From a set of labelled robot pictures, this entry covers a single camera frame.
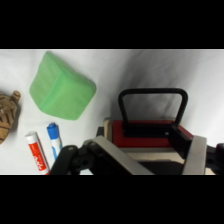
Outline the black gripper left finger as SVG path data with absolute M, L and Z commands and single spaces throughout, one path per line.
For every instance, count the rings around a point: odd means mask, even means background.
M 79 175 L 83 170 L 93 175 L 153 175 L 103 136 L 85 141 L 80 148 L 64 146 L 50 174 Z

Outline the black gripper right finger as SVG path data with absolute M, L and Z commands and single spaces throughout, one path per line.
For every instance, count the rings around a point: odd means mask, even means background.
M 206 168 L 215 175 L 224 175 L 224 143 L 209 146 L 205 137 L 188 137 L 174 125 L 170 127 L 168 141 L 184 160 L 182 175 L 203 175 Z

